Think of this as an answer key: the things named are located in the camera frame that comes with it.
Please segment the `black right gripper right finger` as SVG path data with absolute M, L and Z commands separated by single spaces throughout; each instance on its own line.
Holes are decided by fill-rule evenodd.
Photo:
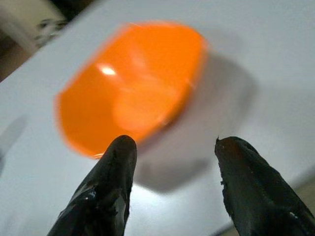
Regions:
M 215 155 L 225 209 L 241 236 L 313 236 L 315 217 L 247 141 L 217 139 Z

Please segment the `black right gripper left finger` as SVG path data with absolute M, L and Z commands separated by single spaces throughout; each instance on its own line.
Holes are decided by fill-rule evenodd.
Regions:
M 50 236 L 122 236 L 129 217 L 137 146 L 118 136 L 83 179 Z

